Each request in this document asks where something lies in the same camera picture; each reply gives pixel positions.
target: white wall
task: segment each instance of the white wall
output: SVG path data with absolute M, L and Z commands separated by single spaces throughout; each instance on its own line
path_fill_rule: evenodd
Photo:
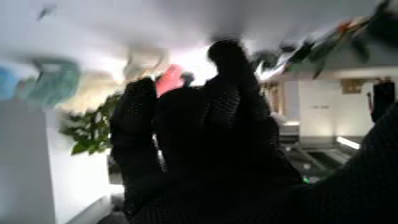
M 55 112 L 0 102 L 3 224 L 90 224 L 110 211 L 106 156 L 71 156 L 71 145 Z
M 366 93 L 341 93 L 339 81 L 300 81 L 300 136 L 364 136 L 373 123 Z
M 282 83 L 284 87 L 284 116 L 288 121 L 300 120 L 300 95 L 298 95 L 298 81 Z
M 373 85 L 366 83 L 361 94 L 337 94 L 334 110 L 337 136 L 364 136 L 373 127 L 366 97 L 371 91 Z
M 334 135 L 336 81 L 300 81 L 300 136 Z
M 58 133 L 53 111 L 46 111 L 46 134 L 55 217 L 57 224 L 66 224 L 96 201 L 108 196 L 106 156 L 103 154 L 71 156 L 73 140 Z M 110 203 L 101 203 L 96 210 L 110 210 Z M 90 222 L 98 221 L 98 214 L 89 218 Z
M 44 113 L 0 102 L 0 223 L 53 224 Z

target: ceiling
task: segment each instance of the ceiling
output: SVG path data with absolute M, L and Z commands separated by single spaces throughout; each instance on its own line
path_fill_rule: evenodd
M 346 18 L 369 15 L 375 0 L 2 0 L 0 64 L 21 75 L 32 55 L 78 60 L 121 75 L 128 46 L 170 49 L 188 70 L 213 73 L 211 36 L 240 37 L 250 51 L 320 34 Z M 43 7 L 53 8 L 39 20 Z

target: hanging clothes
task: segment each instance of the hanging clothes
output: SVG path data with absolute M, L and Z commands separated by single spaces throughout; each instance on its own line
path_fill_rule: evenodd
M 80 68 L 76 63 L 64 59 L 39 59 L 35 66 L 41 72 L 39 78 L 19 83 L 16 96 L 30 104 L 55 107 L 76 93 Z
M 178 65 L 170 65 L 156 82 L 158 97 L 165 94 L 165 92 L 183 86 L 181 74 L 183 68 Z
M 9 100 L 14 96 L 18 78 L 12 71 L 0 67 L 0 100 Z

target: pink object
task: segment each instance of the pink object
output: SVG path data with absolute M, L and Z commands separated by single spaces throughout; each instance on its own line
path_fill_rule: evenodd
M 165 94 L 165 92 L 183 86 L 181 74 L 183 68 L 178 65 L 170 65 L 165 74 L 156 82 L 158 97 Z

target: ceiling light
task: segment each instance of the ceiling light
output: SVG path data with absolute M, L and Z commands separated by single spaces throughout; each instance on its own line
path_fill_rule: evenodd
M 346 146 L 352 147 L 355 150 L 359 150 L 361 145 L 359 145 L 352 140 L 348 140 L 348 139 L 343 138 L 343 137 L 337 137 L 336 141 L 337 141 L 339 144 L 346 145 Z

